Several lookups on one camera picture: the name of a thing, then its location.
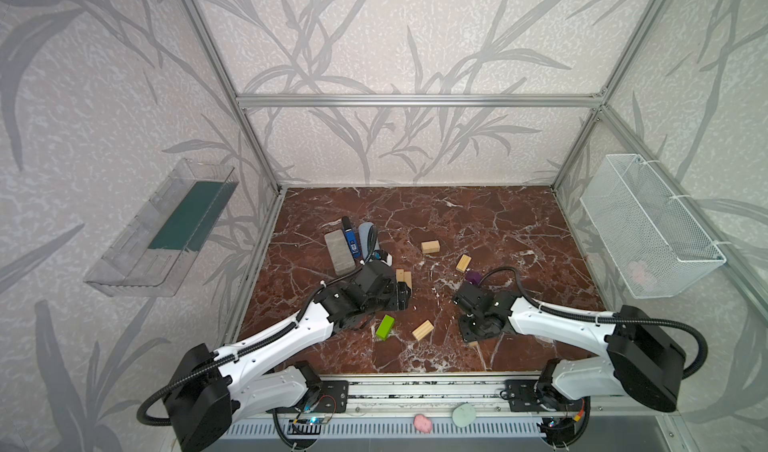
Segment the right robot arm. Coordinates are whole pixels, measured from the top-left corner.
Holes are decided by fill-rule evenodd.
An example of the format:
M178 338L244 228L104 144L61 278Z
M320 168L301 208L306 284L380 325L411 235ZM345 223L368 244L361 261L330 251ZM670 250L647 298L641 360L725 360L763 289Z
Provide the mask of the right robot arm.
M453 302L462 312L459 332L466 342L516 334L589 352L586 359L552 359L543 368L534 395L546 409L563 410L594 396L625 396L658 412L677 409L686 354L662 325L637 308L585 312L469 282Z

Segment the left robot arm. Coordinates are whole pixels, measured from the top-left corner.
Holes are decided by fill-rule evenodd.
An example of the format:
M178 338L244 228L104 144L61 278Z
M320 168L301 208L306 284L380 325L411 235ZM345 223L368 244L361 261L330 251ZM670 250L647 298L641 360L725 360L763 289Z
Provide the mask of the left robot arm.
M412 288L403 273L372 260L320 286L283 321L214 351L204 344L182 357L161 396L183 451L202 451L236 421L289 408L316 395L320 380L307 364L276 366L352 329L379 312L407 309Z

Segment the purple block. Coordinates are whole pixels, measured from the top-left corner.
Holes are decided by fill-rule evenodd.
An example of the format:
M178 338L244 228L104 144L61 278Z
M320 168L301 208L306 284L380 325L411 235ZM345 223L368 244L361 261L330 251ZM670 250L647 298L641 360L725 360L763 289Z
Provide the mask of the purple block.
M465 274L465 280L472 285L480 286L483 282L484 275L477 271L468 271Z

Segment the green block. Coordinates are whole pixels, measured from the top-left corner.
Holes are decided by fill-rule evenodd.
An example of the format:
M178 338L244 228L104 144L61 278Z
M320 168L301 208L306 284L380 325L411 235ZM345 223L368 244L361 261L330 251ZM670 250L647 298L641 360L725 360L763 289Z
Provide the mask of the green block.
M392 332L392 329L394 328L394 325L395 318L390 315L385 315L375 332L376 337L381 341L387 340Z

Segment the grey sponge block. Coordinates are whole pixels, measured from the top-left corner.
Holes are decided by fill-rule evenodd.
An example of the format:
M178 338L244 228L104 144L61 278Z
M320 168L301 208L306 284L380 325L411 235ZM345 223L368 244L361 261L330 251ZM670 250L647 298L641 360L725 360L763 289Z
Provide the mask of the grey sponge block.
M324 235L324 241L337 276L343 276L356 268L356 262L341 230Z

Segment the grey blue oval case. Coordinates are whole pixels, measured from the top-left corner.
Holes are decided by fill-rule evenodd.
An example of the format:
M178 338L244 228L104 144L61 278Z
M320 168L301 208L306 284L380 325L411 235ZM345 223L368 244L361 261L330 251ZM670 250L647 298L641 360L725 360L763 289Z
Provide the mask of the grey blue oval case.
M372 222L364 222L358 228L360 239L361 262L368 263L371 260L380 260L378 229Z

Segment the blue black marker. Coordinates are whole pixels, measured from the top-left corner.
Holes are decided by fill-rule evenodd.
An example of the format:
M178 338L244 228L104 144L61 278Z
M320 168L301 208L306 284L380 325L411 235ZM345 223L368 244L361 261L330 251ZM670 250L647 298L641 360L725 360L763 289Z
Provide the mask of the blue black marker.
M362 252L351 219L348 216L343 216L341 218L341 226L345 241L353 259L359 261L362 258Z

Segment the green putty blob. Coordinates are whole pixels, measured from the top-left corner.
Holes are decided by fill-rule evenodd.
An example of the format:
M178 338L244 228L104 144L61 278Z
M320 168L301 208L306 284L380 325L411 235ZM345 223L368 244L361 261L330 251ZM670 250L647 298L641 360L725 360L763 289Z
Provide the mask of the green putty blob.
M451 413L452 422L457 428L468 427L476 420L476 417L476 408L469 403L457 406Z

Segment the pink putty blob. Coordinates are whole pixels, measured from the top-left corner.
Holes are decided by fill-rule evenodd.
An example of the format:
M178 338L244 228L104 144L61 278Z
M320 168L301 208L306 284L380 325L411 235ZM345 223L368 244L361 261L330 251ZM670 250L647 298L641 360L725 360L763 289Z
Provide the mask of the pink putty blob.
M433 421L423 414L418 414L413 419L413 426L419 433L430 434L433 430Z

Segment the pink object in basket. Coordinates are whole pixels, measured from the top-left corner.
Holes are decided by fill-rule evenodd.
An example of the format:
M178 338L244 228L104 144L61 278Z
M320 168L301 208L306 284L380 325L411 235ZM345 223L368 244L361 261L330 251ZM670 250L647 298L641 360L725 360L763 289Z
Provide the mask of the pink object in basket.
M644 290L652 290L657 286L657 279L644 261L632 261L627 265L631 281Z

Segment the aluminium front rail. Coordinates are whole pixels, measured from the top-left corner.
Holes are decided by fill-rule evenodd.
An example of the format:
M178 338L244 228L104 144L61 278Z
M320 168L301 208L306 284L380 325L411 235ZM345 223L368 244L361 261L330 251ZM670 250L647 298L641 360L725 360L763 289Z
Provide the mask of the aluminium front rail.
M320 377L312 372L290 367L257 378L249 385L234 384L225 377L200 390L193 397L188 386L177 399L165 402L168 415L177 420L200 424L227 425L260 418L271 410L297 413L294 406L322 381L345 380L350 383L347 409L343 413L320 414L339 418L412 417L417 414L446 417L463 403L476 408L480 416L505 414L543 416L562 413L512 412L499 393L504 382L534 379L527 373L469 374L382 374Z

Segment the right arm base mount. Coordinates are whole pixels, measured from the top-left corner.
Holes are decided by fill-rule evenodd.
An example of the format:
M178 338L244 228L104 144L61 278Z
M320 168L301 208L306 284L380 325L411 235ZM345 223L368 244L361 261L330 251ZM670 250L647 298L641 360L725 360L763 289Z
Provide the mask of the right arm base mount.
M585 405L583 399L570 400L551 384L534 379L507 380L499 396L508 403L512 412L575 415Z

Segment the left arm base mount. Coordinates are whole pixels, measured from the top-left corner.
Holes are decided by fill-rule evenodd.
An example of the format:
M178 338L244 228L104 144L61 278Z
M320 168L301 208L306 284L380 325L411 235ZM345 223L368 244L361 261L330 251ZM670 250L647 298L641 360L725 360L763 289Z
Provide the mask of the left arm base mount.
M345 380L322 381L311 387L294 406L303 414L335 414L347 409L350 383Z

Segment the clear plastic wall bin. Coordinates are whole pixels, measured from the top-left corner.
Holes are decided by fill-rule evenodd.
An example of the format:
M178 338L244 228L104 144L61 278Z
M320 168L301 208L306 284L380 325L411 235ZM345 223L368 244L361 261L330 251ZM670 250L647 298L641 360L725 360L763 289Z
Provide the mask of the clear plastic wall bin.
M84 283L108 297L176 295L238 185L233 166L179 160Z

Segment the aluminium cage frame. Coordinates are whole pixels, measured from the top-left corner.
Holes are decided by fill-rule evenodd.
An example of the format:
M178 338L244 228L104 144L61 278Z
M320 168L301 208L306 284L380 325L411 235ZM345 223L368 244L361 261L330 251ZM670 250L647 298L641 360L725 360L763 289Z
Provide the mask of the aluminium cage frame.
M279 185L308 184L276 121L315 112L309 156L348 158L316 185L554 187L567 212L596 158L571 127L514 144L515 108L610 109L700 213L744 322L733 373L767 366L767 0L192 0L228 95Z

